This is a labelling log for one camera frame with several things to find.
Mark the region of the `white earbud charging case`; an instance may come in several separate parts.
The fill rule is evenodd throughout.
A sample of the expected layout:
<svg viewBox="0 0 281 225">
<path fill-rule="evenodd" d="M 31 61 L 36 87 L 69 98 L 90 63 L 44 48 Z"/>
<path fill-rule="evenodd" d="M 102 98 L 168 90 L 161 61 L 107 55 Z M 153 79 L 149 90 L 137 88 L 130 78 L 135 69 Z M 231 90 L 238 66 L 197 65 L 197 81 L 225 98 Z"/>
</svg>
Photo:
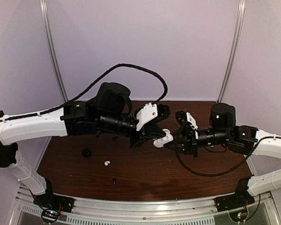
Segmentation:
<svg viewBox="0 0 281 225">
<path fill-rule="evenodd" d="M 163 131 L 166 133 L 166 135 L 162 138 L 156 138 L 153 141 L 153 145 L 157 148 L 162 148 L 164 147 L 165 144 L 172 142 L 174 140 L 174 137 L 170 133 L 168 129 L 163 129 Z"/>
</svg>

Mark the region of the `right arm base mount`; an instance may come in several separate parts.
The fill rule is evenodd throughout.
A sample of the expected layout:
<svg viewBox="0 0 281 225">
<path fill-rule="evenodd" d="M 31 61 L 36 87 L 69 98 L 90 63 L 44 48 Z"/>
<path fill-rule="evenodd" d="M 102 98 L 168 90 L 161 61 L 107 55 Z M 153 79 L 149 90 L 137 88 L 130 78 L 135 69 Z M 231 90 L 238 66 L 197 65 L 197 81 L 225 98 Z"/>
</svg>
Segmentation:
<svg viewBox="0 0 281 225">
<path fill-rule="evenodd" d="M 248 182 L 251 177 L 238 181 L 235 192 L 230 195 L 216 197 L 214 199 L 218 212 L 233 210 L 255 203 L 255 199 L 248 192 Z"/>
</svg>

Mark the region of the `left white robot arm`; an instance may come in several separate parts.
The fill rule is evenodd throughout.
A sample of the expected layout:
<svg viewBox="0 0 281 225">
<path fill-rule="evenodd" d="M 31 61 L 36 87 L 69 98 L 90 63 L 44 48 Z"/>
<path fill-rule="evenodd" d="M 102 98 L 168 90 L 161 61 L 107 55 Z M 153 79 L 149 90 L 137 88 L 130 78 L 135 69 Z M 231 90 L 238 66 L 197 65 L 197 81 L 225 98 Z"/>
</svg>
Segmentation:
<svg viewBox="0 0 281 225">
<path fill-rule="evenodd" d="M 0 111 L 0 167 L 9 169 L 47 208 L 54 208 L 58 198 L 50 182 L 24 160 L 18 141 L 96 133 L 128 137 L 131 148 L 149 140 L 160 148 L 172 141 L 170 131 L 158 127 L 158 122 L 169 116 L 169 108 L 147 103 L 134 115 L 124 113 L 125 107 L 132 107 L 129 96 L 130 90 L 124 85 L 104 82 L 91 100 L 66 103 L 52 112 L 9 116 Z"/>
</svg>

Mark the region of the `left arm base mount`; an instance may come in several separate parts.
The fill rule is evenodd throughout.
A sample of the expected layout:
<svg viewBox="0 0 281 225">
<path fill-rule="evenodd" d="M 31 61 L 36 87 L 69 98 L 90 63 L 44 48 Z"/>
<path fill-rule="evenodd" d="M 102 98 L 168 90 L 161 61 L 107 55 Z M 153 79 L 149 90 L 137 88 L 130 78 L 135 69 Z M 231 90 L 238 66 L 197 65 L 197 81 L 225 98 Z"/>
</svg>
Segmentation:
<svg viewBox="0 0 281 225">
<path fill-rule="evenodd" d="M 48 179 L 45 179 L 45 181 L 45 193 L 42 195 L 33 195 L 34 204 L 37 204 L 43 208 L 71 213 L 74 206 L 74 199 L 71 197 L 54 194 L 52 183 Z"/>
</svg>

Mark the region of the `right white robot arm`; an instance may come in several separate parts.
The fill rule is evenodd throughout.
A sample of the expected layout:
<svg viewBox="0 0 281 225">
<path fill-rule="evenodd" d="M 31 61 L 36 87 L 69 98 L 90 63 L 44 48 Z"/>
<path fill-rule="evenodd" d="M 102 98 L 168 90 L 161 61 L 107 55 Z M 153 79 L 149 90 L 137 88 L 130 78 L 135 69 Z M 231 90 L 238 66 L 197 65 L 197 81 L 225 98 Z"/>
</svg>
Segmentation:
<svg viewBox="0 0 281 225">
<path fill-rule="evenodd" d="M 176 112 L 180 129 L 171 135 L 164 147 L 175 151 L 179 163 L 190 173 L 201 177 L 219 177 L 239 168 L 250 156 L 263 155 L 281 159 L 281 136 L 247 125 L 236 125 L 235 107 L 226 103 L 211 106 L 209 128 L 199 129 L 189 112 Z M 221 145 L 244 159 L 234 167 L 219 173 L 196 172 L 183 162 L 180 154 L 197 157 L 199 148 Z"/>
</svg>

